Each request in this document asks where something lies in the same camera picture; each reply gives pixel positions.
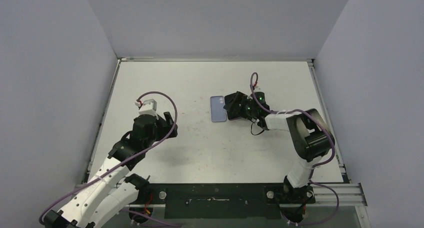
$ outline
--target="white table surface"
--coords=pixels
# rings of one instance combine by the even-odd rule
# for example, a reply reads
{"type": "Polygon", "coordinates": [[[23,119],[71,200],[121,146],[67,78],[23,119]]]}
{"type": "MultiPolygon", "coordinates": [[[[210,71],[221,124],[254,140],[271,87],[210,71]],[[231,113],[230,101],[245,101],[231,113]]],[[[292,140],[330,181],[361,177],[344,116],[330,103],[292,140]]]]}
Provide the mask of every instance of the white table surface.
{"type": "MultiPolygon", "coordinates": [[[[288,132],[253,136],[250,121],[211,122],[210,97],[236,91],[249,94],[255,71],[271,109],[316,108],[323,114],[306,62],[122,62],[91,170],[96,171],[112,146],[132,129],[138,116],[135,99],[148,91],[161,91],[177,105],[178,136],[150,150],[133,173],[151,175],[151,183],[282,182],[297,155],[288,132]]],[[[146,97],[152,98],[160,115],[169,111],[175,117],[166,98],[146,97]]],[[[343,181],[337,160],[317,168],[313,180],[343,181]]]]}

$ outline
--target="white wall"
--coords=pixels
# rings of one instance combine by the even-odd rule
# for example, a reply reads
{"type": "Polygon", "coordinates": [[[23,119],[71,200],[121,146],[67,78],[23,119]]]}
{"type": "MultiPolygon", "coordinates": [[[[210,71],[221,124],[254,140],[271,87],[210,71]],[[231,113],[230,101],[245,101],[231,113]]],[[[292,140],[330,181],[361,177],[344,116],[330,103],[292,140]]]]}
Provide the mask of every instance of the white wall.
{"type": "Polygon", "coordinates": [[[88,0],[119,57],[315,58],[348,0],[88,0]]]}
{"type": "Polygon", "coordinates": [[[81,181],[116,56],[87,0],[0,0],[0,226],[81,181]]]}
{"type": "Polygon", "coordinates": [[[424,227],[424,0],[349,0],[315,66],[373,227],[424,227]]]}

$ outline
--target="phone case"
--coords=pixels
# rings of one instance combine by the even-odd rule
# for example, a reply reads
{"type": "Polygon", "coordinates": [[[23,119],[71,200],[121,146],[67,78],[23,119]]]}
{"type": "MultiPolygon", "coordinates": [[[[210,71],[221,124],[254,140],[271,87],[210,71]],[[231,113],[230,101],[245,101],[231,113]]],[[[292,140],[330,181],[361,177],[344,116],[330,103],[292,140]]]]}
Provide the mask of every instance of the phone case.
{"type": "Polygon", "coordinates": [[[224,109],[224,96],[210,97],[210,119],[212,122],[226,122],[227,112],[224,109]]]}

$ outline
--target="red wire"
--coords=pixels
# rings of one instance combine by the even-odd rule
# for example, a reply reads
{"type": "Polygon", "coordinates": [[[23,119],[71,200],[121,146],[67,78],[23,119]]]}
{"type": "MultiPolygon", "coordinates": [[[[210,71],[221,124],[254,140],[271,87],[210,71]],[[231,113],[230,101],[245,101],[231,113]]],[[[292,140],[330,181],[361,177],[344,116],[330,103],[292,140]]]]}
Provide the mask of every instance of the red wire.
{"type": "Polygon", "coordinates": [[[146,204],[144,204],[144,213],[147,213],[147,206],[150,205],[152,200],[153,200],[153,193],[150,193],[150,200],[146,204]]]}

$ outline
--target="screw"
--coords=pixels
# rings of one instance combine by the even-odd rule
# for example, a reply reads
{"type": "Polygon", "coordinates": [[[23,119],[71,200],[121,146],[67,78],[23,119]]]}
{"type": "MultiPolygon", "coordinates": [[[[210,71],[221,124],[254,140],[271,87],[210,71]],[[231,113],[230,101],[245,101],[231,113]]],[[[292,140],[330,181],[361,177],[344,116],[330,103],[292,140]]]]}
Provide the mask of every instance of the screw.
{"type": "Polygon", "coordinates": [[[266,197],[268,197],[269,199],[273,199],[274,198],[274,192],[273,191],[268,191],[267,193],[266,193],[266,197]]]}
{"type": "Polygon", "coordinates": [[[163,200],[167,197],[167,193],[165,191],[159,192],[159,199],[163,200]]]}

